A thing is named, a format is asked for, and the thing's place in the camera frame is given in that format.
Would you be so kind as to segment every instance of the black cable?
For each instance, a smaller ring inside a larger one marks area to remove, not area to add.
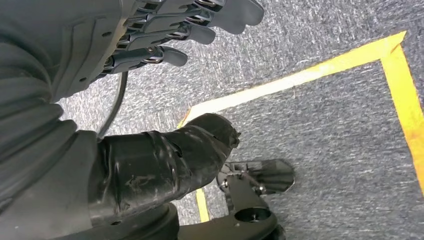
[[[98,139],[103,139],[106,132],[110,128],[112,122],[115,120],[115,117],[117,116],[118,111],[121,107],[122,101],[124,99],[125,90],[127,88],[127,81],[128,81],[128,71],[124,71],[120,74],[119,91],[115,99],[115,104],[113,105],[112,111],[110,112],[106,121],[103,123],[103,126],[100,128],[100,131],[98,131],[98,134],[97,134]]]

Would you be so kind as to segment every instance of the yellow tape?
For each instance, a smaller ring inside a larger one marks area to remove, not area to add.
[[[324,76],[345,71],[360,65],[377,61],[388,56],[399,45],[406,31],[355,48],[340,56],[322,62],[318,65],[277,79],[275,81],[246,89],[231,95],[205,101],[193,106],[182,125],[206,113],[217,113],[224,109],[235,107],[248,101],[291,89]]]
[[[398,45],[381,63],[424,196],[424,115],[402,47]]]
[[[196,201],[200,214],[200,222],[204,223],[209,221],[209,212],[208,206],[206,204],[205,192],[201,188],[196,190]]]

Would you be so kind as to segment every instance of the robotic hand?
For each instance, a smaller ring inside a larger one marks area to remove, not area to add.
[[[263,18],[255,0],[0,6],[0,239],[134,239],[126,237],[173,211],[165,203],[211,182],[238,145],[238,133],[216,114],[173,132],[98,141],[60,121],[54,102],[107,74],[184,65],[184,53],[160,44],[210,44],[209,27],[240,34]]]

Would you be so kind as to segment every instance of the gray carpet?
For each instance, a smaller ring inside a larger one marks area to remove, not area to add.
[[[424,106],[422,0],[262,0],[264,21],[241,35],[218,30],[211,45],[175,42],[187,65],[130,73],[108,134],[170,131],[189,106],[270,82],[401,31]],[[118,81],[105,77],[62,100],[66,119],[97,130]],[[424,198],[378,62],[222,112],[243,132],[231,159],[284,158],[296,168],[288,193],[266,200],[288,239],[405,239],[424,236]],[[223,196],[206,188],[212,217]],[[199,221],[194,194],[177,202],[183,224]]]

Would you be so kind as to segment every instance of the screw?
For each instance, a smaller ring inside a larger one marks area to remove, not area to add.
[[[110,67],[112,66],[112,64],[113,64],[113,60],[112,60],[112,57],[110,56],[106,59],[106,62],[104,63],[104,67]]]
[[[221,183],[221,186],[224,188],[228,188],[228,181],[224,179],[224,181]]]

